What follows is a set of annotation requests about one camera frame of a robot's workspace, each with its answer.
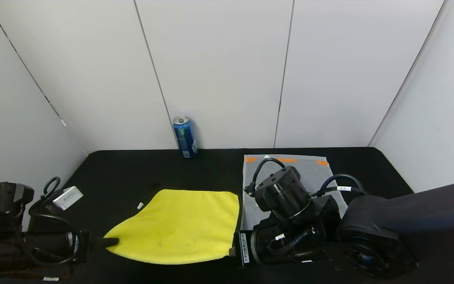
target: gray towel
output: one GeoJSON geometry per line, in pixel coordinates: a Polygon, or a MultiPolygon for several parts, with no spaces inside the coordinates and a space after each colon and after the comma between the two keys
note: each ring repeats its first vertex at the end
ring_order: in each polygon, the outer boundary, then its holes
{"type": "MultiPolygon", "coordinates": [[[[327,163],[326,157],[317,156],[301,156],[301,155],[245,155],[245,161],[243,165],[243,188],[250,184],[257,166],[264,159],[269,156],[276,159],[288,159],[283,160],[283,163],[287,166],[294,166],[297,171],[301,174],[301,182],[308,192],[317,192],[322,183],[332,176],[332,171],[327,163]]],[[[258,176],[257,184],[262,182],[270,174],[281,169],[276,163],[268,162],[262,166],[258,176]]],[[[330,187],[336,187],[335,181],[330,183],[330,187]]],[[[337,205],[339,206],[339,214],[342,218],[348,205],[344,202],[340,192],[328,192],[333,196],[337,205]]],[[[262,212],[259,208],[255,199],[248,196],[243,191],[243,214],[241,216],[241,230],[252,230],[261,220],[269,217],[270,212],[262,212]]]]}

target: black tabletop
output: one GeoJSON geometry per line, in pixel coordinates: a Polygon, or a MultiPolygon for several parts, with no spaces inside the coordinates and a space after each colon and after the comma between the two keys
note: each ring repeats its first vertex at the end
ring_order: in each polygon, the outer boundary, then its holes
{"type": "MultiPolygon", "coordinates": [[[[326,157],[333,173],[351,174],[370,194],[384,198],[413,193],[383,153],[375,148],[201,149],[191,160],[182,158],[177,150],[97,151],[87,157],[65,185],[75,185],[84,197],[63,216],[77,228],[90,229],[93,235],[102,237],[136,214],[137,205],[140,202],[147,204],[159,189],[241,194],[243,155],[266,153],[326,157]]],[[[347,192],[343,196],[346,202],[352,198],[347,192]]],[[[64,271],[53,268],[40,273],[54,276],[64,271]]],[[[228,257],[187,265],[157,265],[129,260],[107,250],[91,252],[88,262],[75,266],[74,275],[63,282],[380,283],[335,271],[327,260],[241,269],[228,257]]],[[[29,280],[0,279],[0,283],[29,283],[29,280]]],[[[420,264],[416,271],[382,283],[454,283],[454,263],[420,264]]]]}

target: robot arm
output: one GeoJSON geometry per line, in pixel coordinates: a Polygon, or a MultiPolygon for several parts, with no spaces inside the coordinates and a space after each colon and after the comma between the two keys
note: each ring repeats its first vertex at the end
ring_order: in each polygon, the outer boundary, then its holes
{"type": "Polygon", "coordinates": [[[58,184],[58,178],[47,183],[45,195],[31,206],[29,214],[31,218],[41,217],[60,221],[67,225],[68,230],[37,233],[33,232],[32,225],[28,232],[21,232],[25,206],[32,201],[34,190],[19,183],[0,182],[0,277],[43,279],[21,271],[86,262],[90,250],[118,243],[118,239],[91,237],[88,230],[76,230],[69,221],[49,214],[48,211],[54,211],[52,199],[54,196],[60,195],[63,199],[68,197],[62,192],[54,194],[58,184]],[[47,192],[48,186],[53,181],[56,182],[55,187],[47,192]]]}
{"type": "Polygon", "coordinates": [[[359,196],[340,219],[331,196],[310,197],[299,179],[283,167],[252,191],[272,214],[234,235],[242,266],[326,258],[337,269],[387,279],[419,262],[454,261],[454,184],[389,200],[359,196]]]}

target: blue can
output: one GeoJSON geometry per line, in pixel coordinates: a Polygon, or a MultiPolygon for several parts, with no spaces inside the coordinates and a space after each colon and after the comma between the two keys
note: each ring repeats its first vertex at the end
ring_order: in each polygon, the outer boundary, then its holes
{"type": "Polygon", "coordinates": [[[178,146],[183,157],[193,158],[197,155],[197,147],[190,119],[186,116],[175,117],[173,119],[173,128],[175,129],[178,146]]]}

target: yellow microfiber towel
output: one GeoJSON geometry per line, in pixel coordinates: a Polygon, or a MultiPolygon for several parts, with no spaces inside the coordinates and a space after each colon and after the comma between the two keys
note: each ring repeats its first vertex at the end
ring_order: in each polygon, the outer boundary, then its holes
{"type": "Polygon", "coordinates": [[[230,192],[163,189],[104,237],[120,239],[110,252],[137,261],[208,261],[229,255],[238,213],[238,197],[230,192]]]}

